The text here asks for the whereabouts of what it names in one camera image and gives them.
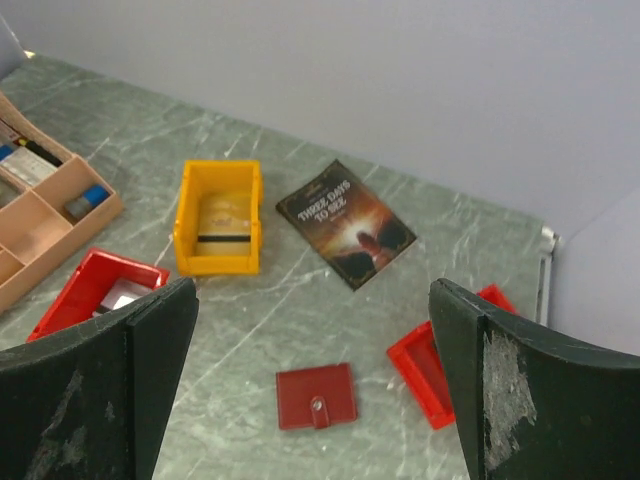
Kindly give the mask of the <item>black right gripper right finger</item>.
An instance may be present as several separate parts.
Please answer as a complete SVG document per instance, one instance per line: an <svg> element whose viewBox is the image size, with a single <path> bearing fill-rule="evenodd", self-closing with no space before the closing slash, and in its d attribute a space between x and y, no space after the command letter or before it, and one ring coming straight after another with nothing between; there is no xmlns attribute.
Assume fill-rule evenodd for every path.
<svg viewBox="0 0 640 480"><path fill-rule="evenodd" d="M638 356L444 278L430 286L429 313L470 478L638 478Z"/></svg>

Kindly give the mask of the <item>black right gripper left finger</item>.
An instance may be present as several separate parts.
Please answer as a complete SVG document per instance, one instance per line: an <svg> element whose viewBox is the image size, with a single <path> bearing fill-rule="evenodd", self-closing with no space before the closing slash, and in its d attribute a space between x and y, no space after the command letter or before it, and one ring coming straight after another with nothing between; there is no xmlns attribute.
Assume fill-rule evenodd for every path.
<svg viewBox="0 0 640 480"><path fill-rule="evenodd" d="M198 311L180 278L2 351L2 478L151 478Z"/></svg>

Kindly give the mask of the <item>white credit card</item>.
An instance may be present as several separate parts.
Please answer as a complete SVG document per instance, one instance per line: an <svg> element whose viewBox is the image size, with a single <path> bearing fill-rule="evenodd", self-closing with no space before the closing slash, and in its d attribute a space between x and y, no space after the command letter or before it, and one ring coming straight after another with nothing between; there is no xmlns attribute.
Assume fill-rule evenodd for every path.
<svg viewBox="0 0 640 480"><path fill-rule="evenodd" d="M118 279L92 313L97 317L112 310L124 307L147 295L151 288L126 279Z"/></svg>

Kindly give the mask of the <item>red plastic bin with cards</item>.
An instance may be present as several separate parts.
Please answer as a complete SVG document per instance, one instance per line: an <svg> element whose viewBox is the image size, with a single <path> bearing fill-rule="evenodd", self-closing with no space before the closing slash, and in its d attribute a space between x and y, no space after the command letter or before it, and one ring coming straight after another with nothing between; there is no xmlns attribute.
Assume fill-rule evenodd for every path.
<svg viewBox="0 0 640 480"><path fill-rule="evenodd" d="M169 276L170 272L164 268L92 247L26 341L38 340L94 318L94 309L118 279L130 280L154 291L164 286Z"/></svg>

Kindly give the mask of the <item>red leather card holder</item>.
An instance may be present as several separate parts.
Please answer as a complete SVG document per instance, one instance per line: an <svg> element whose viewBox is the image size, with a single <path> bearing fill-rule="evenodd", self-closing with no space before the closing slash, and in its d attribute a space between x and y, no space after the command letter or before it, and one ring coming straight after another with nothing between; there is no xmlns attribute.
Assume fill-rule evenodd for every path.
<svg viewBox="0 0 640 480"><path fill-rule="evenodd" d="M319 430L358 418L349 363L278 372L275 379L281 430Z"/></svg>

